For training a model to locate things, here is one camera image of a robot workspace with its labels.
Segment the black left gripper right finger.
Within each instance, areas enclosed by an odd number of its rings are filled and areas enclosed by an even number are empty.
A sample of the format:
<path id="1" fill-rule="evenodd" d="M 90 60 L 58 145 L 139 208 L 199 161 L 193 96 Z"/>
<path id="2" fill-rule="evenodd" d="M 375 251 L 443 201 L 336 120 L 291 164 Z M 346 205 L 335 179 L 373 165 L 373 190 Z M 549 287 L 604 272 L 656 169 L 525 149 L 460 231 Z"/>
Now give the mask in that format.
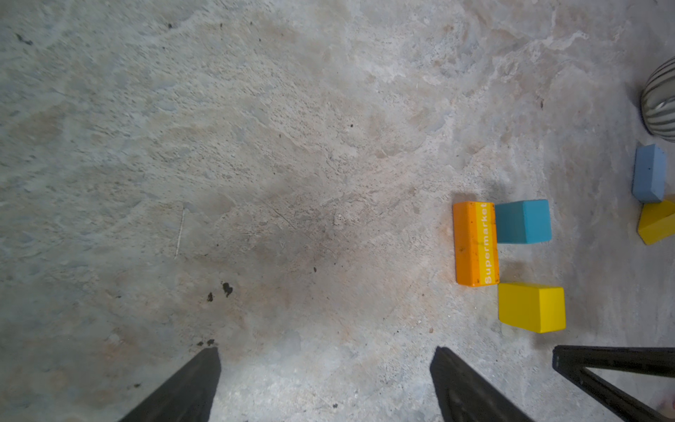
<path id="1" fill-rule="evenodd" d="M 434 390 L 444 421 L 533 422 L 462 358 L 438 346 L 430 365 Z"/>

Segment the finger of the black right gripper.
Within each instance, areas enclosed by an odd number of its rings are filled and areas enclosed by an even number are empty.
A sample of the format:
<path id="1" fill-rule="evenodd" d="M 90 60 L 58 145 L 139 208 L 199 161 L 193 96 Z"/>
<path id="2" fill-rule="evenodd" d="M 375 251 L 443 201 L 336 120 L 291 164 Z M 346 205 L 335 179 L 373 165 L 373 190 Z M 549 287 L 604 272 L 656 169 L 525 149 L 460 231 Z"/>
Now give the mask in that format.
<path id="1" fill-rule="evenodd" d="M 592 372 L 614 370 L 673 378 L 672 347 L 556 346 L 552 367 L 624 421 L 668 421 L 669 418 Z"/>

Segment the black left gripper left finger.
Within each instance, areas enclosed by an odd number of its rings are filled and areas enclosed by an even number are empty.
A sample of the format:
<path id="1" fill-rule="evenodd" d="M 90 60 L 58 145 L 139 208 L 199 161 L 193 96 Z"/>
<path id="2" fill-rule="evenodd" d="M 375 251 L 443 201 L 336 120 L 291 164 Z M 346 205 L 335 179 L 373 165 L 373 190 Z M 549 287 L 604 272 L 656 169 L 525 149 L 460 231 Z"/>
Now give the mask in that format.
<path id="1" fill-rule="evenodd" d="M 218 348 L 205 348 L 120 422 L 207 422 L 210 419 L 220 375 Z"/>

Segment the yellow wooden cube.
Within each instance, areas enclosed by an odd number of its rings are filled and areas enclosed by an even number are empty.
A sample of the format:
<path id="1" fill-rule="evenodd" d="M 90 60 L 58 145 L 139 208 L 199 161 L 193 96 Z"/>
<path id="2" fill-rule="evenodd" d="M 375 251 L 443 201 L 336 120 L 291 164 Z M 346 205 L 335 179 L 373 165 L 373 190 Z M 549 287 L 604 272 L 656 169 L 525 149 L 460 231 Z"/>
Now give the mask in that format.
<path id="1" fill-rule="evenodd" d="M 529 332 L 566 329 L 564 289 L 534 283 L 510 282 L 497 287 L 499 321 Z"/>

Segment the teal wooden cube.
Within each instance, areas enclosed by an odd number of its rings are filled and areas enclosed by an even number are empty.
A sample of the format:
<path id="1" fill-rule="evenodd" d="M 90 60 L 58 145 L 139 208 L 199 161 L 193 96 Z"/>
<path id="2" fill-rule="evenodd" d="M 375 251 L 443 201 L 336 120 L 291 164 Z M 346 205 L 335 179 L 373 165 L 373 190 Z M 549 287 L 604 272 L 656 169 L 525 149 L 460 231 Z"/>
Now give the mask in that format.
<path id="1" fill-rule="evenodd" d="M 495 206 L 499 244 L 539 244 L 552 240 L 547 200 L 522 200 Z"/>

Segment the orange supermarket wooden block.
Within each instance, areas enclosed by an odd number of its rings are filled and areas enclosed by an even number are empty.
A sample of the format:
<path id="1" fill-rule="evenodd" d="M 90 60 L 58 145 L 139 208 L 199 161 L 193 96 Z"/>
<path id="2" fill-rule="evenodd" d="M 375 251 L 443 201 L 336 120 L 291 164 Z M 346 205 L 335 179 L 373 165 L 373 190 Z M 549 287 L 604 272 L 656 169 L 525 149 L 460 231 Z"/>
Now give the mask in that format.
<path id="1" fill-rule="evenodd" d="M 499 284 L 495 204 L 455 203 L 453 224 L 457 282 L 471 288 Z"/>

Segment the light blue wooden block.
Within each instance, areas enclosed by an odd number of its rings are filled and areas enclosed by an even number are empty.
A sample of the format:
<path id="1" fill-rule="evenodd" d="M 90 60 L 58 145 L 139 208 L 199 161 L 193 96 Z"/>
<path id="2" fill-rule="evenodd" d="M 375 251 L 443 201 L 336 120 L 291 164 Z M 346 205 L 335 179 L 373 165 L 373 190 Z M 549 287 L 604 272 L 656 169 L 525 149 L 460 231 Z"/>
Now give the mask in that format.
<path id="1" fill-rule="evenodd" d="M 641 203 L 659 203 L 666 191 L 666 153 L 656 144 L 636 150 L 632 193 Z"/>

